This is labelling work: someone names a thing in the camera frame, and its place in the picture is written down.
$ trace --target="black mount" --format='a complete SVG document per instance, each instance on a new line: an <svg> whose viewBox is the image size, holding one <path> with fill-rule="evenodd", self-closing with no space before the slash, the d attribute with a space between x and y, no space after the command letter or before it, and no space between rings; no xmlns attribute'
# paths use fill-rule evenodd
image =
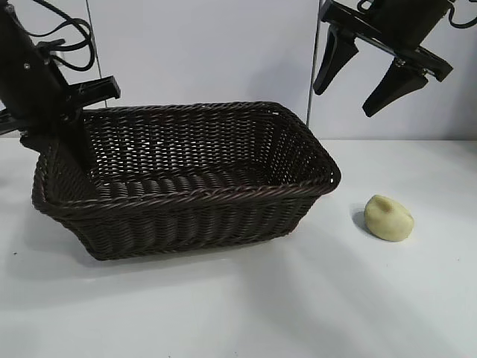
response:
<svg viewBox="0 0 477 358"><path fill-rule="evenodd" d="M119 98L114 77L68 84L51 56L51 49L64 42L34 45L13 5L0 0L0 99L7 108L0 112L0 134L74 136L83 107Z"/></svg>
<svg viewBox="0 0 477 358"><path fill-rule="evenodd" d="M320 20L329 22L328 42L313 86L321 95L338 72L358 53L356 38L395 59L381 83L364 103L371 117L388 104L423 88L430 74L443 81L453 68L442 58L421 47L455 0L361 0L356 11L326 0ZM372 3L368 9L364 4Z"/></svg>

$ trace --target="peeled potato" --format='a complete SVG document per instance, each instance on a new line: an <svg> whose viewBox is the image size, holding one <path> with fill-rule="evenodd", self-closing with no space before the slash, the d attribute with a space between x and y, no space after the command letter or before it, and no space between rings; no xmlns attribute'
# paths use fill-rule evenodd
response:
<svg viewBox="0 0 477 358"><path fill-rule="evenodd" d="M397 201L381 195L374 195L364 209L367 228L387 241L403 241L414 228L411 213Z"/></svg>

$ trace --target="potato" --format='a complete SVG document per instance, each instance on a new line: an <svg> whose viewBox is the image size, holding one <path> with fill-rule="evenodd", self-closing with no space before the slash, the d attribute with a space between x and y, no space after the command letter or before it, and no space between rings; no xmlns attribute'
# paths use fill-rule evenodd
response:
<svg viewBox="0 0 477 358"><path fill-rule="evenodd" d="M403 241L414 229L411 213L397 201L382 195L374 195L364 209L367 228L387 241Z"/></svg>

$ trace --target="white tabletop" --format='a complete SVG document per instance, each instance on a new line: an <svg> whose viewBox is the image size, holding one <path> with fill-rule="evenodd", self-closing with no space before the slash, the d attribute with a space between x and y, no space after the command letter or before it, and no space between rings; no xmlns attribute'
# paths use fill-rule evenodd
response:
<svg viewBox="0 0 477 358"><path fill-rule="evenodd" d="M292 235L100 263L31 206L35 153L0 139L0 357L477 357L477 143L323 144L343 181ZM375 193L410 239L360 228Z"/></svg>

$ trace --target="screw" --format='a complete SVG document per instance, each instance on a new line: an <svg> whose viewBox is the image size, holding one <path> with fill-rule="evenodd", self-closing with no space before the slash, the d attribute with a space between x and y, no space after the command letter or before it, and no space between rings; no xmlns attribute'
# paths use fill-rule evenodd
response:
<svg viewBox="0 0 477 358"><path fill-rule="evenodd" d="M405 65L405 61L398 58L396 61L396 66L403 67L404 65Z"/></svg>

